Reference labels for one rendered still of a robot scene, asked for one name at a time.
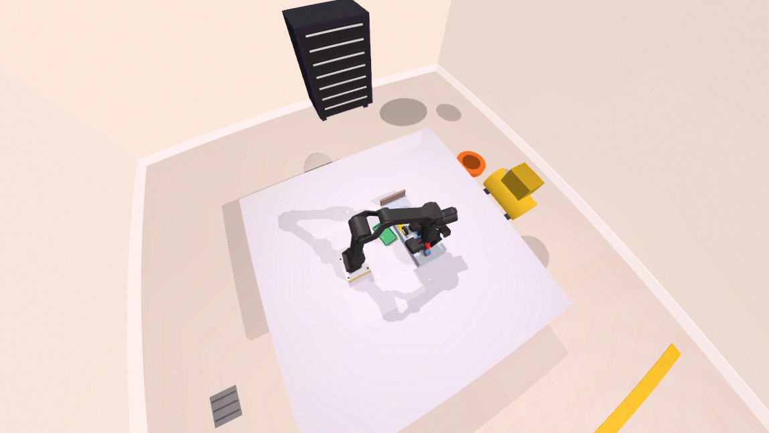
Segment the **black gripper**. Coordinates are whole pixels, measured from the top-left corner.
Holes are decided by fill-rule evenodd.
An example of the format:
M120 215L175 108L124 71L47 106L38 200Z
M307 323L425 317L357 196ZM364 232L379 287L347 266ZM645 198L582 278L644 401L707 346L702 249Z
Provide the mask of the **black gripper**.
M443 235L443 238L447 238L451 235L451 230L446 226L437 226L437 229L434 233L425 233L425 231L422 229L422 226L420 226L421 229L421 238L410 238L405 241L405 245L407 246L407 249L411 252L411 254L419 253L420 251L426 251L427 246L430 242L430 247L433 247L438 242L442 240L440 237L440 233Z

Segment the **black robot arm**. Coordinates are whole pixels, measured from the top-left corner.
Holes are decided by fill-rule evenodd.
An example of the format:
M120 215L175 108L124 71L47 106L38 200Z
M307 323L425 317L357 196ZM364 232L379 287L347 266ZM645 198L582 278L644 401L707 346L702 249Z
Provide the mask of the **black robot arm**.
M350 247L342 252L342 259L345 264L346 272L352 273L358 268L362 268L365 263L363 252L364 244L378 239L383 231L392 225L410 224L409 229L421 236L421 229L425 233L434 233L437 226L444 226L454 221L458 221L456 207L449 207L443 210L436 202L427 202L422 207L416 208L381 208L374 212L373 210L364 210L349 219L350 228ZM366 217L378 216L380 225L371 235L370 227Z

